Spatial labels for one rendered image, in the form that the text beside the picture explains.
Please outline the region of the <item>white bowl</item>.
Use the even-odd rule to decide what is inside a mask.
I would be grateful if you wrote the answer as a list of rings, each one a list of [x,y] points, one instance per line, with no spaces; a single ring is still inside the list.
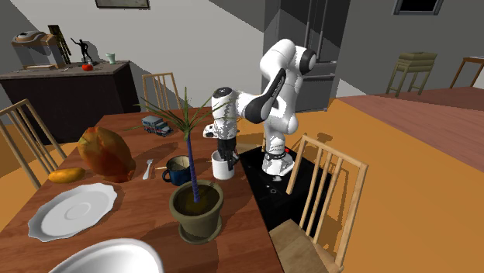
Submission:
[[[102,241],[73,254],[49,273],[165,273],[156,250],[136,239]]]

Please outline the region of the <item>white scalloped plate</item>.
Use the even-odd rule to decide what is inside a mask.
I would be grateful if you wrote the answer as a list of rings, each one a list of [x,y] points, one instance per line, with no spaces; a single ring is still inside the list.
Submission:
[[[74,236],[94,226],[114,205],[117,193],[111,185],[79,185],[62,192],[38,208],[28,222],[28,236],[42,242]]]

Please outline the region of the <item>olive green chair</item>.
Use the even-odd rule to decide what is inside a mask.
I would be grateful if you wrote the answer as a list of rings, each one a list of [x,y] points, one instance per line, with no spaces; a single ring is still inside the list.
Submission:
[[[392,76],[389,80],[389,84],[385,93],[389,94],[391,90],[394,90],[396,92],[396,97],[398,97],[401,91],[401,88],[403,86],[403,82],[406,79],[406,76],[409,73],[413,73],[413,77],[407,91],[410,92],[413,88],[417,88],[418,89],[417,94],[421,95],[424,89],[424,86],[427,83],[427,79],[429,78],[429,75],[434,66],[436,57],[437,57],[436,53],[429,53],[429,52],[401,53],[399,55],[398,61],[396,62],[396,65],[392,72]],[[397,71],[402,72],[403,75],[400,79],[399,85],[396,88],[394,88],[392,86],[392,83],[394,81]],[[422,84],[420,86],[417,86],[414,83],[420,72],[426,72],[426,74],[423,78]]]

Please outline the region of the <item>white mug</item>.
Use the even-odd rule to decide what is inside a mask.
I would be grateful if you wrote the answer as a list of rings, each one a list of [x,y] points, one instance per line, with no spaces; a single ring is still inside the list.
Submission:
[[[229,169],[229,162],[225,161],[218,150],[214,151],[211,156],[213,177],[218,180],[228,180],[235,175],[235,167]]]

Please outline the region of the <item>yellow mango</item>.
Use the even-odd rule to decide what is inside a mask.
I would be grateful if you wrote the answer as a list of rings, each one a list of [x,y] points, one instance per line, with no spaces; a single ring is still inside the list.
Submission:
[[[54,183],[71,183],[83,179],[86,170],[84,168],[58,169],[48,175],[48,179]]]

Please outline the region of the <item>framed wall picture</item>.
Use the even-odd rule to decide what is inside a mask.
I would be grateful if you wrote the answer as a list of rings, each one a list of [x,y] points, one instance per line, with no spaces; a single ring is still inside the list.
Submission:
[[[149,0],[95,0],[100,9],[149,9]]]

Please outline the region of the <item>wooden side table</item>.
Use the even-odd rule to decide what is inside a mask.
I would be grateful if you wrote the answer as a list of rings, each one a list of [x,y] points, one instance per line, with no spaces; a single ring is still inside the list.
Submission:
[[[463,57],[450,88],[472,87],[484,69],[484,56]]]

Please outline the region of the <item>dark kitchen counter cabinet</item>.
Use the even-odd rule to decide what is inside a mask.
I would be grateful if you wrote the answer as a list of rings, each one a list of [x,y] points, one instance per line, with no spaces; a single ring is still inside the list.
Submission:
[[[65,64],[56,38],[40,31],[16,35],[12,47],[23,69],[0,74],[0,85],[12,103],[28,99],[58,143],[78,141],[105,115],[140,111],[128,60],[84,71]]]

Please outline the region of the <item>dark framed window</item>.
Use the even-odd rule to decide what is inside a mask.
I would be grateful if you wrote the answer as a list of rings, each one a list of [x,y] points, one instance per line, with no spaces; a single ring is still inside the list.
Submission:
[[[392,14],[396,16],[436,16],[444,0],[396,0]]]

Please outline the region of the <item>wooden dining table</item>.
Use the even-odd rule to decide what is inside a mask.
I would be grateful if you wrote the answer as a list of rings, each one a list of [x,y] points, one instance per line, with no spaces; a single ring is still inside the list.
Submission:
[[[133,179],[114,186],[118,197],[96,225],[67,239],[42,242],[28,235],[29,220],[38,208],[73,183],[46,181],[0,231],[0,273],[49,273],[72,254],[114,238],[135,238],[151,245],[166,273],[284,273],[241,164],[228,181],[220,181],[223,225],[212,241],[193,245],[180,238],[178,221],[168,201],[175,187],[157,172],[142,178],[147,160],[154,166],[187,152],[183,133],[162,137],[140,128],[145,112],[103,116],[98,125],[118,133],[137,163]]]

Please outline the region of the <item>wooden slat-back chair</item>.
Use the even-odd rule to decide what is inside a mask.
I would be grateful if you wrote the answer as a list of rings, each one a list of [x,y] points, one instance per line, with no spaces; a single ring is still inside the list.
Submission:
[[[163,109],[171,110],[170,101],[168,97],[168,88],[166,86],[166,77],[171,79],[171,83],[173,85],[173,92],[174,97],[177,102],[177,106],[181,109],[182,104],[180,101],[180,96],[178,94],[178,88],[175,82],[175,77],[172,72],[166,73],[158,73],[158,74],[143,74],[142,75],[142,84],[143,84],[143,96],[146,105],[148,105],[149,98],[148,98],[148,90],[147,90],[147,82],[151,81],[154,86],[154,92],[157,99],[157,106],[162,107]]]
[[[304,134],[286,188],[289,195],[294,189],[307,143],[318,147],[318,151],[301,219],[298,223],[288,219],[269,235],[285,273],[341,273],[368,165]],[[345,161],[358,167],[358,176],[337,253],[332,255],[318,244],[318,240]]]
[[[52,158],[50,152],[45,148],[43,142],[40,140],[39,135],[36,133],[33,125],[29,121],[28,117],[23,111],[23,106],[25,106],[30,113],[32,114],[36,123],[40,126],[41,130],[44,132],[50,143],[53,145],[55,150],[59,153],[62,159],[66,159],[67,155],[61,149],[57,141],[54,139],[51,132],[47,129],[45,123],[40,118],[36,110],[33,108],[32,104],[29,102],[28,99],[23,99],[20,102],[17,102],[3,110],[0,111],[1,116],[8,116],[14,127],[19,132],[20,136],[23,138],[24,142],[26,143],[27,147],[33,153],[34,157],[40,162],[42,168],[45,170],[47,175],[51,172],[55,171],[58,168],[57,162]],[[22,155],[20,149],[16,145],[15,141],[13,140],[12,136],[6,129],[4,123],[0,120],[0,133],[5,138],[6,143],[9,145],[10,149],[12,150],[13,154],[15,155],[17,161],[19,162],[21,168],[25,171],[27,177],[32,182],[35,189],[39,189],[41,184],[34,174],[31,167],[26,162],[24,156]]]

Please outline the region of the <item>black robot stand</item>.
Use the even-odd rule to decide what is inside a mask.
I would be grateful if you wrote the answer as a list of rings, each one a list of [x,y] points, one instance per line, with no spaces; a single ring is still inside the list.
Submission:
[[[273,230],[288,219],[299,223],[309,193],[314,163],[302,159],[292,193],[287,194],[291,175],[286,174],[277,181],[262,170],[263,159],[264,152],[260,147],[240,154],[241,164],[267,230]]]

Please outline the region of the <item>dark blue enamel mug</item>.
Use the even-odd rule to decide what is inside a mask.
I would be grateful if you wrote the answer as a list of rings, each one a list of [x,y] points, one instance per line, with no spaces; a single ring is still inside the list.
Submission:
[[[191,172],[188,156],[180,155],[171,158],[166,163],[166,169],[162,174],[162,178],[165,182],[172,183],[173,185],[183,185],[188,181],[191,181]]]

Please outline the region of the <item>potted palm plant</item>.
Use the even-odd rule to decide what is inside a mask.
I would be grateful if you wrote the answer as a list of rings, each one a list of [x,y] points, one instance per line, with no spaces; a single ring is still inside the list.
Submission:
[[[188,116],[188,107],[182,110],[183,117],[165,111],[149,102],[143,108],[165,120],[170,121],[184,133],[188,148],[188,168],[190,179],[171,195],[169,209],[179,222],[180,236],[190,244],[204,244],[216,237],[221,230],[220,210],[224,194],[221,187],[212,181],[198,180],[192,153],[191,132],[195,126],[206,118],[203,114]]]

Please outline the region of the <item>toy ambulance van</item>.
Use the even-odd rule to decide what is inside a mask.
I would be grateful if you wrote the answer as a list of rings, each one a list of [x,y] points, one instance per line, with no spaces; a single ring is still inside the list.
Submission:
[[[165,137],[172,132],[172,128],[161,117],[146,116],[141,121],[144,130],[148,133],[156,133],[158,136]]]

